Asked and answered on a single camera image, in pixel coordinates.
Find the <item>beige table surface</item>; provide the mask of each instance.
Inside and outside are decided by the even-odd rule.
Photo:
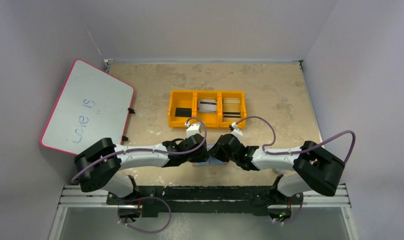
[[[248,116],[267,119],[276,129],[274,148],[300,146],[305,140],[319,142],[304,79],[297,64],[132,64],[115,63],[109,74],[131,84],[133,109],[125,145],[147,146],[185,138],[184,128],[168,127],[171,90],[244,91]],[[208,129],[207,142],[214,144],[227,129]],[[244,145],[272,141],[272,132],[260,120],[250,119],[243,129]],[[138,185],[248,186],[271,185],[276,174],[265,169],[245,171],[225,165],[139,167],[121,171],[135,177]]]

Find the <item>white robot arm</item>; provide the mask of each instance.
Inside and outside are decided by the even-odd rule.
[[[268,149],[270,153],[289,153],[270,155],[259,146],[241,144],[242,132],[235,128],[232,133],[222,135],[208,154],[205,142],[202,147],[197,148],[205,140],[200,135],[199,123],[187,128],[186,137],[152,146],[118,145],[113,144],[110,138],[98,141],[75,157],[78,172],[82,172],[100,156],[112,156],[79,176],[82,191],[103,189],[123,198],[132,194],[138,186],[132,177],[118,173],[120,170],[145,166],[176,167],[185,162],[206,162],[211,155],[223,162],[232,160],[247,171],[264,169],[296,171],[294,174],[280,175],[277,178],[278,182],[276,181],[277,185],[273,186],[286,197],[310,190],[333,196],[344,169],[343,161],[323,148],[305,154],[290,154],[315,145],[311,141],[294,148]]]

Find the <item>purple cable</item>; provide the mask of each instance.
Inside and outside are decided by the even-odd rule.
[[[260,116],[247,116],[247,117],[245,117],[245,118],[243,118],[243,119],[237,121],[236,124],[239,124],[239,123],[241,123],[242,121],[245,121],[246,119],[260,119],[260,120],[264,121],[264,123],[266,123],[266,124],[269,126],[269,128],[271,129],[274,138],[272,139],[272,142],[271,142],[271,143],[267,143],[267,144],[262,145],[262,150],[264,150],[264,152],[265,152],[265,147],[269,147],[269,146],[274,145],[275,139],[277,138],[277,136],[276,136],[276,134],[275,134],[274,128],[272,127],[272,125],[271,125],[267,120],[265,120],[264,118],[262,118],[262,117],[260,117]]]
[[[129,153],[129,152],[135,152],[135,151],[146,151],[146,152],[155,152],[155,153],[170,154],[170,155],[184,155],[184,154],[189,154],[189,153],[192,153],[192,152],[196,151],[196,150],[199,149],[201,146],[203,146],[203,144],[206,142],[207,130],[206,130],[206,125],[205,125],[205,123],[203,123],[202,120],[198,119],[197,117],[190,117],[190,118],[188,118],[188,119],[186,120],[186,123],[188,123],[188,121],[191,120],[191,119],[195,119],[195,120],[199,121],[200,124],[203,126],[203,129],[205,130],[205,136],[203,136],[203,140],[200,142],[199,145],[197,145],[197,147],[195,147],[195,148],[193,148],[193,149],[191,149],[191,150],[188,150],[188,151],[163,151],[163,150],[153,150],[153,149],[150,149],[150,148],[130,148],[130,149],[127,149],[126,151],[123,151],[123,150],[121,150],[121,151],[116,151],[116,152],[113,152],[113,153],[111,153],[111,154],[108,154],[108,155],[106,155],[106,156],[104,156],[104,157],[101,157],[101,158],[97,159],[96,161],[90,163],[88,166],[86,166],[84,169],[82,169],[79,173],[77,173],[77,174],[72,178],[71,182],[72,182],[73,184],[78,184],[78,183],[79,183],[78,178],[79,178],[83,173],[85,173],[85,171],[87,171],[88,169],[92,168],[94,165],[97,165],[97,164],[100,163],[101,161],[104,161],[104,160],[106,160],[106,159],[108,159],[108,158],[111,158],[111,157],[113,157],[113,156],[116,156],[116,155],[119,155],[119,154],[123,154],[123,153]]]
[[[163,199],[161,199],[161,198],[158,198],[158,197],[155,197],[155,196],[145,196],[145,197],[136,198],[136,199],[132,199],[132,200],[122,199],[122,198],[117,197],[117,196],[115,196],[115,198],[116,198],[116,199],[119,199],[119,200],[122,200],[122,201],[125,201],[126,203],[133,203],[133,202],[138,202],[138,201],[140,201],[140,200],[147,200],[147,199],[155,199],[155,200],[158,200],[158,201],[162,202],[162,203],[166,206],[166,208],[168,209],[168,213],[169,213],[168,221],[166,222],[166,224],[165,224],[163,227],[161,227],[160,229],[155,230],[155,231],[143,230],[143,229],[134,227],[134,226],[132,226],[132,225],[129,225],[128,223],[123,222],[123,221],[121,220],[121,216],[119,215],[119,209],[118,209],[118,220],[119,220],[123,225],[125,225],[126,227],[129,227],[129,228],[131,228],[131,229],[134,229],[134,230],[139,231],[139,232],[144,233],[144,234],[157,234],[157,233],[159,233],[159,232],[165,230],[166,227],[167,227],[167,226],[169,225],[169,223],[171,222],[171,218],[172,218],[172,211],[171,211],[171,208],[170,208],[169,205],[165,202],[165,200],[163,200]]]
[[[338,138],[338,137],[341,137],[342,135],[351,134],[351,135],[352,135],[352,142],[351,142],[351,144],[350,144],[348,153],[347,153],[345,159],[343,160],[343,162],[346,163],[346,162],[349,160],[350,155],[352,154],[353,147],[355,146],[355,133],[354,133],[352,130],[345,130],[345,131],[339,132],[338,134],[336,134],[336,135],[334,135],[334,136],[332,136],[332,137],[326,139],[325,141],[320,142],[319,144],[317,144],[317,145],[315,145],[315,146],[312,146],[312,147],[310,147],[310,148],[308,148],[308,149],[305,149],[305,150],[301,150],[301,151],[291,151],[291,152],[287,152],[287,151],[269,152],[269,151],[267,151],[267,150],[265,149],[265,147],[272,146],[272,145],[275,143],[276,134],[275,134],[274,128],[272,127],[272,125],[271,125],[267,120],[261,118],[260,116],[248,116],[248,117],[243,118],[243,119],[240,120],[240,121],[237,121],[236,124],[238,124],[238,123],[240,123],[240,122],[242,122],[242,121],[244,121],[244,120],[246,120],[246,119],[251,119],[251,118],[260,119],[260,120],[264,121],[266,124],[268,124],[268,126],[269,126],[269,127],[271,128],[271,130],[272,130],[272,134],[274,135],[274,138],[273,138],[273,140],[272,140],[272,143],[268,143],[268,144],[262,145],[262,150],[263,150],[266,154],[268,154],[268,155],[305,154],[305,153],[307,153],[307,152],[310,152],[310,151],[312,151],[312,150],[315,150],[315,149],[317,149],[317,148],[319,148],[319,147],[321,147],[321,146],[323,146],[323,145],[325,145],[325,144],[327,144],[327,143],[329,143],[329,142],[335,140],[335,139]]]
[[[290,154],[305,154],[305,153],[307,153],[307,152],[310,152],[310,151],[312,151],[312,150],[315,150],[315,149],[317,149],[317,148],[320,148],[321,146],[323,146],[323,145],[325,145],[325,144],[327,144],[327,143],[329,143],[329,142],[335,140],[336,138],[341,137],[341,136],[343,136],[343,135],[345,135],[345,134],[351,134],[351,135],[352,135],[352,142],[350,143],[350,147],[349,147],[348,153],[346,154],[346,157],[345,157],[345,159],[343,160],[343,162],[346,164],[346,162],[349,160],[350,155],[352,154],[353,147],[355,146],[355,133],[354,133],[352,130],[345,130],[345,131],[339,132],[338,134],[336,134],[336,135],[334,135],[334,136],[328,138],[327,140],[325,140],[325,141],[323,141],[323,142],[320,142],[319,144],[317,144],[317,145],[315,145],[315,146],[312,146],[312,147],[310,147],[310,148],[308,148],[308,149],[301,150],[301,151],[291,151]],[[268,154],[268,155],[284,155],[284,154],[289,154],[289,152],[287,152],[287,151],[268,152],[268,151],[266,151],[265,149],[263,149],[263,150],[264,150],[264,152],[265,152],[266,154]]]
[[[299,205],[299,208],[297,209],[296,213],[293,216],[291,216],[289,218],[289,220],[283,222],[283,224],[288,224],[291,221],[293,221],[299,215],[300,211],[302,210],[302,205],[303,205],[303,192],[300,193],[300,205]]]

